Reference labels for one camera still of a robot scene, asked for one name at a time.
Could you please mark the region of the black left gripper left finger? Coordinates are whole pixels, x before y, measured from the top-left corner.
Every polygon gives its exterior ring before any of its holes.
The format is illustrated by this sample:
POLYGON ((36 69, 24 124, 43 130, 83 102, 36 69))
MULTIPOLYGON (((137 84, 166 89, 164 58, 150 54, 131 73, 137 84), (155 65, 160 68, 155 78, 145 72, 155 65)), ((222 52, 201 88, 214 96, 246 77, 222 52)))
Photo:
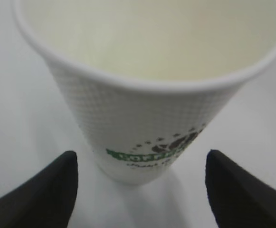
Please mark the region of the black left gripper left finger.
POLYGON ((77 190, 77 155, 66 151, 0 198, 0 228, 66 228, 77 190))

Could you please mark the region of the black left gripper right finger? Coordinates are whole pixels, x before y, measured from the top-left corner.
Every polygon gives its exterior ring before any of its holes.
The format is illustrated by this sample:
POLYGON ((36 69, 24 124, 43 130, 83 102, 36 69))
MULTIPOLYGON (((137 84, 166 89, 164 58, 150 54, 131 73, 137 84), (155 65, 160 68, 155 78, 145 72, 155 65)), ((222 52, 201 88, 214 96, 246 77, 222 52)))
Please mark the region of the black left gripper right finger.
POLYGON ((220 228, 276 228, 276 190, 219 150, 207 154, 207 196, 220 228))

